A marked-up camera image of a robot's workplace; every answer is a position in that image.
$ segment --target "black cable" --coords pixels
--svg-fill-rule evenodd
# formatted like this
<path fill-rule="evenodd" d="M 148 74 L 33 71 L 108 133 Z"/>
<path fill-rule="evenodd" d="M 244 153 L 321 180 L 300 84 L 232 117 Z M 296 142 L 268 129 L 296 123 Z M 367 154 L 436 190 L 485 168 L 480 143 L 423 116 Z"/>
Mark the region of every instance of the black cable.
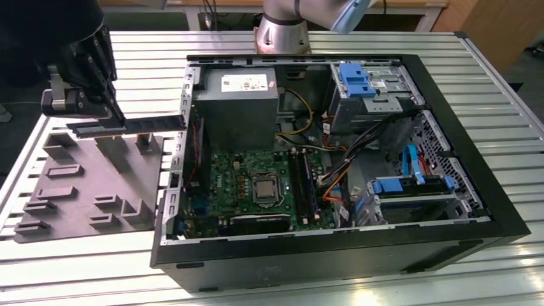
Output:
<path fill-rule="evenodd" d="M 339 187 L 340 187 L 340 198 L 341 198 L 341 203 L 344 204 L 344 208 L 349 213 L 348 217 L 348 224 L 345 227 L 351 227 L 353 223 L 353 204 L 351 203 L 351 197 L 349 197 L 349 190 L 348 190 L 348 174 L 345 174 L 339 181 Z"/>
<path fill-rule="evenodd" d="M 215 20 L 217 19 L 216 18 L 216 16 L 215 16 L 215 12 L 213 12 L 213 8 L 212 8 L 212 5 L 209 4 L 209 1 L 208 0 L 203 0 L 204 1 L 204 12 L 205 12 L 205 16 L 208 16 L 208 11 L 205 10 L 205 7 L 208 6 L 208 8 L 209 8 L 209 16 L 212 17 L 212 31 L 216 31 L 217 30 L 217 27 L 213 29 L 213 24 L 215 24 Z"/>
<path fill-rule="evenodd" d="M 389 116 L 387 116 L 387 118 L 380 121 L 377 124 L 375 124 L 355 140 L 355 142 L 352 143 L 352 145 L 349 146 L 343 158 L 341 158 L 341 164 L 333 168 L 335 170 L 332 170 L 329 173 L 325 173 L 323 180 L 327 180 L 329 177 L 332 177 L 336 173 L 340 173 L 340 171 L 345 170 L 345 167 L 349 166 L 351 161 L 353 160 L 353 158 L 356 157 L 359 151 L 368 145 L 371 144 L 383 134 L 383 132 L 385 131 L 385 128 L 388 127 L 389 123 L 392 123 L 393 121 L 403 119 L 403 118 L 408 118 L 408 117 L 413 117 L 421 109 L 415 108 L 413 110 L 409 110 L 405 113 L 396 113 L 392 114 Z"/>
<path fill-rule="evenodd" d="M 217 31 L 217 3 L 213 0 L 213 21 L 215 21 L 215 30 Z"/>

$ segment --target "yellow wire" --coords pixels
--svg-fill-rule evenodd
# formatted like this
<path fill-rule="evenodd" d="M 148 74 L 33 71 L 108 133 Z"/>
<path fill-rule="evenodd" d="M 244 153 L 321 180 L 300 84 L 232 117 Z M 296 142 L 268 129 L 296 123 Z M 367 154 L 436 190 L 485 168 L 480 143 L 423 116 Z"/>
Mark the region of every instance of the yellow wire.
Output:
<path fill-rule="evenodd" d="M 300 94 L 297 94 L 292 89 L 285 88 L 285 91 L 291 92 L 299 99 L 300 101 L 303 101 L 305 107 L 308 108 L 308 112 L 309 112 L 309 121 L 308 124 L 299 130 L 292 131 L 292 132 L 283 132 L 283 133 L 276 133 L 276 135 L 295 135 L 300 132 L 304 132 L 305 129 L 308 129 L 312 125 L 313 122 L 313 112 L 312 112 L 312 108 L 309 107 L 308 102 L 305 101 L 305 99 L 300 96 Z"/>

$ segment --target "white label sticker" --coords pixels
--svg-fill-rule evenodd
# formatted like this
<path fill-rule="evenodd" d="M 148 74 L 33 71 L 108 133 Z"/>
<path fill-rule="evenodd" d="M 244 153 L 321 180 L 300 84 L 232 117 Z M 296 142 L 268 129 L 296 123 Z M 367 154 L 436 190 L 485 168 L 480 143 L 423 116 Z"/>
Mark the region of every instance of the white label sticker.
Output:
<path fill-rule="evenodd" d="M 345 220 L 349 220 L 349 212 L 348 212 L 348 210 L 344 208 L 344 206 L 340 207 L 340 214 L 341 214 L 341 217 L 343 217 Z"/>
<path fill-rule="evenodd" d="M 323 132 L 329 135 L 331 134 L 331 124 L 324 123 L 323 124 Z"/>
<path fill-rule="evenodd" d="M 221 77 L 221 92 L 267 90 L 267 75 L 224 75 Z"/>
<path fill-rule="evenodd" d="M 372 87 L 385 87 L 385 82 L 384 81 L 372 81 L 371 85 L 372 85 Z"/>

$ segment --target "aluminum workbench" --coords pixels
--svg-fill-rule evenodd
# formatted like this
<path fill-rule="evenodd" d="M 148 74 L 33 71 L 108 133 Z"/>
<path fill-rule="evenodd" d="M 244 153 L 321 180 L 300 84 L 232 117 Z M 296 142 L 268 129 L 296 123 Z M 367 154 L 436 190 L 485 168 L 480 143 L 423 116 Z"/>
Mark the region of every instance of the aluminum workbench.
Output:
<path fill-rule="evenodd" d="M 248 54 L 249 32 L 112 33 L 128 117 L 176 112 L 188 54 Z M 149 268 L 153 232 L 13 242 L 13 226 L 67 119 L 41 117 L 0 191 L 0 304 L 543 305 L 544 126 L 469 40 L 451 33 L 311 33 L 315 54 L 419 54 L 532 235 L 436 272 L 191 295 Z M 165 142 L 165 152 L 172 150 Z M 168 169 L 168 156 L 163 169 Z M 168 178 L 160 177 L 160 185 Z"/>

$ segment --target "wire bundle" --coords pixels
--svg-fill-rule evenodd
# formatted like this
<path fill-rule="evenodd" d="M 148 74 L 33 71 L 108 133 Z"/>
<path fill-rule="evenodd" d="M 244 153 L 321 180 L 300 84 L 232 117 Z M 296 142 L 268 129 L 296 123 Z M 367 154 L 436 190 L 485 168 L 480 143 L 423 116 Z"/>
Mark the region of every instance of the wire bundle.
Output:
<path fill-rule="evenodd" d="M 419 109 L 415 109 L 412 111 L 408 111 L 405 113 L 396 113 L 389 115 L 383 121 L 376 123 L 355 140 L 353 144 L 349 146 L 347 149 L 344 156 L 341 158 L 341 164 L 333 168 L 329 172 L 325 173 L 325 175 L 321 178 L 321 181 L 328 180 L 332 178 L 337 173 L 340 173 L 332 182 L 332 185 L 327 189 L 324 195 L 323 195 L 323 200 L 329 200 L 329 201 L 336 201 L 336 198 L 329 197 L 329 193 L 332 188 L 337 185 L 339 181 L 341 180 L 341 177 L 348 173 L 351 162 L 353 161 L 355 157 L 357 156 L 357 153 L 360 150 L 364 149 L 367 145 L 369 145 L 384 133 L 389 123 L 393 121 L 413 117 L 419 113 Z"/>

